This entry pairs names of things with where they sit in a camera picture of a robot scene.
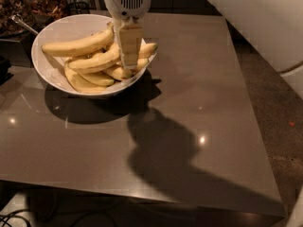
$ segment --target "white bowl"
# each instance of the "white bowl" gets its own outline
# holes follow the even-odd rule
[[[43,53],[41,46],[45,43],[71,41],[106,29],[106,24],[113,21],[110,17],[95,14],[80,14],[62,18],[45,27],[36,37],[31,48],[31,57],[38,74],[50,85],[74,96],[107,98],[121,93],[137,82],[144,74],[146,67],[130,79],[116,83],[98,94],[85,94],[76,91],[64,75],[65,58],[54,58]]]

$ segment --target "black cable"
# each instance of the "black cable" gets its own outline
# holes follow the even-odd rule
[[[16,215],[10,216],[10,217],[8,217],[8,219],[6,219],[6,220],[2,220],[2,219],[1,219],[1,220],[3,221],[2,227],[4,227],[5,225],[8,225],[9,227],[12,227],[12,226],[8,223],[9,220],[10,220],[11,218],[20,218],[21,220],[23,220],[23,221],[26,223],[27,227],[31,227],[30,222],[28,221],[28,219],[24,218],[23,216],[16,216]]]
[[[70,227],[75,227],[76,224],[78,224],[81,220],[83,220],[84,218],[88,217],[88,216],[92,216],[92,215],[96,215],[96,214],[101,214],[103,216],[105,216],[107,219],[109,219],[111,221],[111,223],[113,224],[114,227],[117,227],[115,220],[106,212],[104,211],[91,211],[88,213],[85,213],[84,215],[80,216],[79,218],[77,218],[71,225]]]
[[[8,227],[12,227],[7,220],[4,220],[3,218],[0,218],[0,222],[3,222],[3,224],[8,225]]]
[[[5,227],[5,225],[9,226],[8,221],[11,218],[21,218],[27,224],[27,227],[31,227],[30,222],[26,218],[17,216],[17,214],[22,213],[22,212],[30,212],[30,210],[29,209],[19,209],[19,210],[13,211],[7,215],[1,216],[1,222],[3,222],[2,227]]]

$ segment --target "banana slice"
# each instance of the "banana slice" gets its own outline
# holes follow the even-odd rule
[[[80,76],[77,72],[70,69],[67,63],[64,65],[64,73],[71,86],[80,93],[97,94],[97,93],[101,93],[107,88],[105,86],[98,86],[96,84],[87,81],[82,76]]]

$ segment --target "peeled banana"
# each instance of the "peeled banana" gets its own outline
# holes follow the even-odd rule
[[[138,60],[137,66],[134,70],[132,70],[135,74],[141,71],[147,64],[149,63],[149,59],[141,58]]]
[[[101,32],[76,41],[43,44],[42,50],[54,57],[77,57],[105,47],[114,37],[114,24],[109,22]]]
[[[157,50],[157,43],[142,44],[139,50],[139,59],[149,58]]]
[[[73,58],[68,62],[69,68],[79,73],[94,73],[111,67],[120,61],[118,44],[112,43],[105,53],[96,52],[91,58]]]
[[[71,86],[80,93],[98,94],[103,92],[107,88],[105,86],[98,86],[96,84],[87,81],[82,76],[80,76],[77,72],[70,69],[67,63],[64,66],[64,73]]]
[[[103,70],[105,74],[108,76],[116,79],[116,80],[124,80],[124,79],[129,79],[132,77],[133,73],[130,69],[128,68],[123,68],[119,64],[115,64],[105,70]]]
[[[111,86],[115,83],[115,80],[106,75],[103,72],[95,72],[95,73],[79,73],[87,81],[94,83],[99,86]]]

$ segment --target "table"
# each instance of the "table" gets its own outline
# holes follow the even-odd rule
[[[110,99],[69,96],[33,68],[11,68],[0,180],[199,206],[204,226],[213,215],[233,226],[283,218],[224,18],[150,13],[144,25],[157,57]]]

